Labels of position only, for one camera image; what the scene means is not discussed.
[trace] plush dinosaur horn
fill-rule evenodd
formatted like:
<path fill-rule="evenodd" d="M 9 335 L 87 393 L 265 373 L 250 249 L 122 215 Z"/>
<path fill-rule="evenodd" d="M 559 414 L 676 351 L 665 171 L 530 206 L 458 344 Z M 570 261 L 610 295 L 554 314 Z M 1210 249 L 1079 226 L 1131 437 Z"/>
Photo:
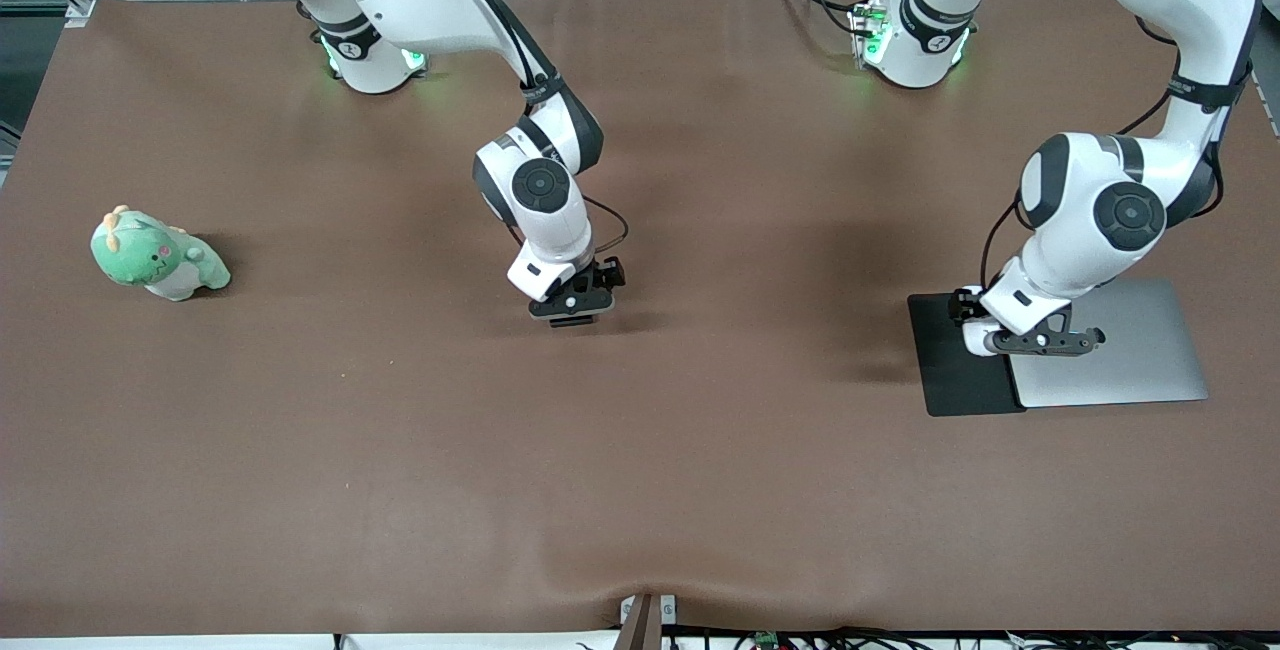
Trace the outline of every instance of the plush dinosaur horn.
<path fill-rule="evenodd" d="M 124 205 L 120 205 L 115 211 L 106 212 L 102 218 L 102 225 L 106 226 L 106 250 L 110 250 L 113 253 L 120 252 L 120 241 L 115 237 L 115 225 L 119 225 L 120 216 L 115 212 L 120 212 L 123 207 Z"/>

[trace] brown table surface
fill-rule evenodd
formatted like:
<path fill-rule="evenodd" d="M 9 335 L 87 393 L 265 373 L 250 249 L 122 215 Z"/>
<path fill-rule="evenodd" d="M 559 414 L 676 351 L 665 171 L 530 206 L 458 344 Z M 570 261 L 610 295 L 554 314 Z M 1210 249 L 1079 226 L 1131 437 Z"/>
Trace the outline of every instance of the brown table surface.
<path fill-rule="evenodd" d="M 585 630 L 637 590 L 717 626 L 1280 626 L 1252 86 L 1221 212 L 1134 271 L 1174 281 L 1212 399 L 932 418 L 906 296 L 974 280 L 1028 154 L 1137 116 L 1167 49 L 1112 0 L 987 0 L 906 91 L 799 0 L 512 4 L 634 225 L 594 328 L 530 321 L 503 275 L 470 179 L 520 113 L 497 58 L 370 99 L 292 3 L 64 32 L 0 193 L 0 633 Z M 232 287 L 110 284 L 115 203 L 207 237 Z"/>

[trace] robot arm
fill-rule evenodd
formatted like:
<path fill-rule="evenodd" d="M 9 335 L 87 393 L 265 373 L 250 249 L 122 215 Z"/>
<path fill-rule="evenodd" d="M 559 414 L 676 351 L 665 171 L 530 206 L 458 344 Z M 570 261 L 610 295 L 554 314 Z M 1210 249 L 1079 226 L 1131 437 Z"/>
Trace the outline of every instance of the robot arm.
<path fill-rule="evenodd" d="M 1032 155 L 1020 198 L 1034 235 L 989 289 L 956 303 L 975 354 L 1092 351 L 1101 331 L 1056 330 L 1046 319 L 1132 267 L 1211 196 L 1261 0 L 1120 3 L 1164 27 L 1179 47 L 1164 129 L 1155 138 L 1065 132 Z"/>
<path fill-rule="evenodd" d="M 520 81 L 525 113 L 476 152 L 472 177 L 486 203 L 525 239 L 507 278 L 530 296 L 535 319 L 590 321 L 612 308 L 623 276 L 595 261 L 575 177 L 599 161 L 604 134 L 503 0 L 301 0 L 353 90 L 388 91 L 411 75 L 410 58 L 489 50 Z M 576 322 L 562 322 L 576 325 Z"/>
<path fill-rule="evenodd" d="M 869 0 L 855 6 L 850 20 L 854 52 L 861 67 L 904 88 L 937 84 L 969 38 L 970 22 L 982 0 Z"/>

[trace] silver laptop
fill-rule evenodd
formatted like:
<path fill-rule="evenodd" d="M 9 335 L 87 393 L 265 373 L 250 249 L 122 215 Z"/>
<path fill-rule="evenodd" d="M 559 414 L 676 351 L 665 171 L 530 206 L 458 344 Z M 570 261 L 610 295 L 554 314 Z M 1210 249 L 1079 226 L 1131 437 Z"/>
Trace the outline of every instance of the silver laptop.
<path fill-rule="evenodd" d="M 1071 330 L 1101 328 L 1107 340 L 1079 358 L 1010 354 L 1014 386 L 1024 407 L 1208 398 L 1170 281 L 1120 278 L 1076 299 L 1071 308 Z"/>

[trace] robot logo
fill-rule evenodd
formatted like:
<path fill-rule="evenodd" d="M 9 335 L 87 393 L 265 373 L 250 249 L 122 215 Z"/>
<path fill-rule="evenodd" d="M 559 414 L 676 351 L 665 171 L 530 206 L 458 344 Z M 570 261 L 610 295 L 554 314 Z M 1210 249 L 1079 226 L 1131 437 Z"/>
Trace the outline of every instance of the robot logo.
<path fill-rule="evenodd" d="M 338 52 L 342 52 L 342 56 L 348 59 L 360 59 L 365 54 L 364 49 L 357 44 L 338 44 Z"/>

